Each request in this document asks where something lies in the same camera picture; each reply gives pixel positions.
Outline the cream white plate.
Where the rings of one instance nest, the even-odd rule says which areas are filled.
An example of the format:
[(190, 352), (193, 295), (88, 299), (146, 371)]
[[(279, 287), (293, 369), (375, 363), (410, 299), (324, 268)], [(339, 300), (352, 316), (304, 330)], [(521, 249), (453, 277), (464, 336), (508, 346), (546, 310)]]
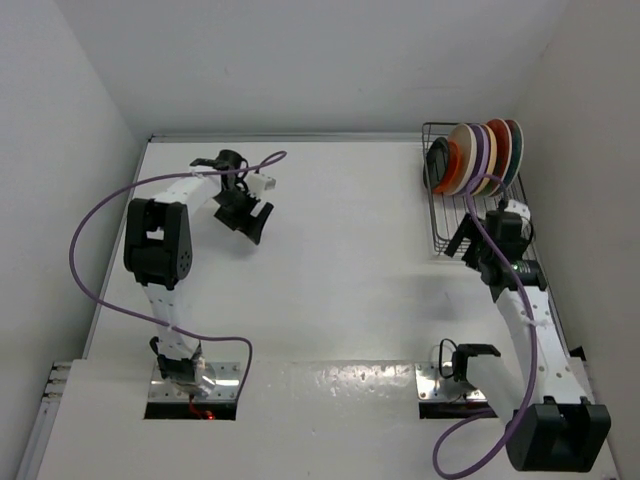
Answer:
[(466, 123), (458, 124), (449, 134), (448, 139), (457, 145), (459, 151), (460, 167), (447, 191), (449, 195), (456, 195), (466, 186), (473, 173), (477, 153), (477, 140), (472, 128)]

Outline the orange plate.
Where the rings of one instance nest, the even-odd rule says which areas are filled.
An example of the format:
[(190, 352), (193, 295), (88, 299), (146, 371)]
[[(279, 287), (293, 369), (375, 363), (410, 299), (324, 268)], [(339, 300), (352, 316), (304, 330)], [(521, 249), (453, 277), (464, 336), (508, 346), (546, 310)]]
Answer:
[(451, 140), (448, 140), (447, 144), (448, 157), (444, 176), (433, 189), (433, 192), (437, 194), (447, 194), (451, 190), (461, 169), (461, 154), (458, 145)]

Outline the yellow plate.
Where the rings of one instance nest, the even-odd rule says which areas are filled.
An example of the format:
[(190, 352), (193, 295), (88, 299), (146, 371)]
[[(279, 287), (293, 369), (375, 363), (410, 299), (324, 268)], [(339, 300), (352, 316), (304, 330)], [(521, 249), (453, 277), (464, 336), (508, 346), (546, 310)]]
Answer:
[[(488, 146), (488, 163), (485, 169), (486, 174), (492, 175), (494, 173), (494, 169), (496, 166), (497, 160), (497, 141), (496, 136), (493, 130), (487, 124), (481, 124), (481, 128), (487, 135), (487, 146)], [(479, 183), (478, 187), (474, 190), (473, 195), (481, 195), (483, 191), (490, 184), (491, 180), (489, 178), (483, 178)]]

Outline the black plate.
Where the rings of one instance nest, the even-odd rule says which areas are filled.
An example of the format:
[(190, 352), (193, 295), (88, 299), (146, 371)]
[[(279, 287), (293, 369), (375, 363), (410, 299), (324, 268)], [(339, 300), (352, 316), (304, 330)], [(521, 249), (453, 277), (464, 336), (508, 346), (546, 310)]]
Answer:
[(434, 190), (443, 180), (450, 157), (449, 143), (445, 137), (437, 137), (425, 154), (423, 183)]

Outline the purple plate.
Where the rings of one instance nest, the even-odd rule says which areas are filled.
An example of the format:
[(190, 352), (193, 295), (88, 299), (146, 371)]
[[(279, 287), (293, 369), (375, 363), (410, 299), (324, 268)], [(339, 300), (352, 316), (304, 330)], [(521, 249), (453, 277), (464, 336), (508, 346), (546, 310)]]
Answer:
[(490, 143), (486, 129), (483, 126), (479, 124), (470, 124), (470, 127), (476, 138), (476, 158), (473, 173), (467, 183), (467, 187), (471, 188), (470, 193), (471, 195), (474, 195), (481, 181), (477, 182), (475, 185), (472, 184), (472, 181), (479, 175), (486, 172), (489, 161)]

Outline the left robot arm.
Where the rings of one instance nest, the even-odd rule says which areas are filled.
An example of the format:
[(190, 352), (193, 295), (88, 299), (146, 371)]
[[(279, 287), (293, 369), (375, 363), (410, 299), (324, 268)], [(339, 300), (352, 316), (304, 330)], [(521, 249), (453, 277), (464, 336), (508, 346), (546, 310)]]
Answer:
[(273, 204), (263, 202), (276, 180), (260, 168), (246, 172), (247, 160), (233, 150), (214, 159), (197, 158), (190, 172), (166, 190), (135, 198), (127, 208), (124, 266), (134, 275), (160, 321), (150, 341), (160, 374), (179, 389), (197, 395), (215, 385), (206, 372), (201, 341), (181, 333), (187, 309), (184, 280), (194, 264), (191, 220), (211, 203), (214, 218), (253, 244), (261, 241)]

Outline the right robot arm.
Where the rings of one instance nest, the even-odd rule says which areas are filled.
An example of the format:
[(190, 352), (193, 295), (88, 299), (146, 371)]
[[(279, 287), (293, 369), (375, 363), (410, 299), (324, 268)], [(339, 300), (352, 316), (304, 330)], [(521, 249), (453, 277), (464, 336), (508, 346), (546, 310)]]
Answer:
[(480, 274), (509, 330), (521, 376), (515, 378), (490, 344), (460, 343), (451, 379), (480, 391), (504, 423), (491, 450), (507, 453), (521, 472), (590, 471), (611, 428), (607, 407), (592, 402), (570, 365), (551, 316), (546, 277), (525, 258), (529, 241), (523, 217), (491, 210), (467, 213), (445, 250), (452, 256), (469, 243), (462, 260)]

